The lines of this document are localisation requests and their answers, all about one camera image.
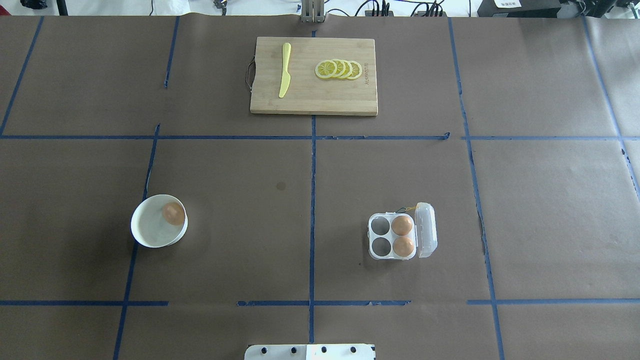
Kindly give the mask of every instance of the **wooden cutting board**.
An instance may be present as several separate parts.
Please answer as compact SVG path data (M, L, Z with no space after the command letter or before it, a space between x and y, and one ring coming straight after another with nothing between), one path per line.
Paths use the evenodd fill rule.
M291 44L291 84L280 99L282 44ZM316 65L342 59L362 64L356 80L319 79ZM255 47L255 80L251 112L265 114L370 115L378 114L376 47L373 39L259 37Z

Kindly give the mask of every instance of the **egg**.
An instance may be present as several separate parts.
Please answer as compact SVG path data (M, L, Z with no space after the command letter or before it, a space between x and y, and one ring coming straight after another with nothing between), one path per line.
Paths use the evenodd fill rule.
M177 202L169 202L162 207L162 217L171 225L184 224L184 209Z
M415 244L413 240L407 236L402 236L394 241L394 252L398 256L406 258L407 256L411 255L414 249Z
M412 229L413 220L410 217L397 217L391 223L391 230L400 236L409 235Z

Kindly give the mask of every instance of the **knife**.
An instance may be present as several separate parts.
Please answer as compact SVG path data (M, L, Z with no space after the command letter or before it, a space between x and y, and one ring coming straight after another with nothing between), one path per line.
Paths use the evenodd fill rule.
M283 98L289 89L291 75L289 75L289 57L291 55L291 44L286 42L282 44L282 80L280 80L279 98Z

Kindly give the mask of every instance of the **white bowl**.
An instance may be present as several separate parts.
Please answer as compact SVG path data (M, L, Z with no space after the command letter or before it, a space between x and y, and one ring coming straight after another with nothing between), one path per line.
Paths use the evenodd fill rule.
M171 225L162 216L162 208L169 202L177 202L184 211L184 224ZM146 247L163 247L176 243L187 231L189 219L180 200L171 195L154 195L144 200L131 217L133 237Z

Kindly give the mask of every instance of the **egg container lid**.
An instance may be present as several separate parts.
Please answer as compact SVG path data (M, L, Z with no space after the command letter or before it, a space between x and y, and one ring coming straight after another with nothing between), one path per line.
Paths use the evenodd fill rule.
M415 237L419 258L428 258L438 247L436 214L427 202L419 202L415 208Z

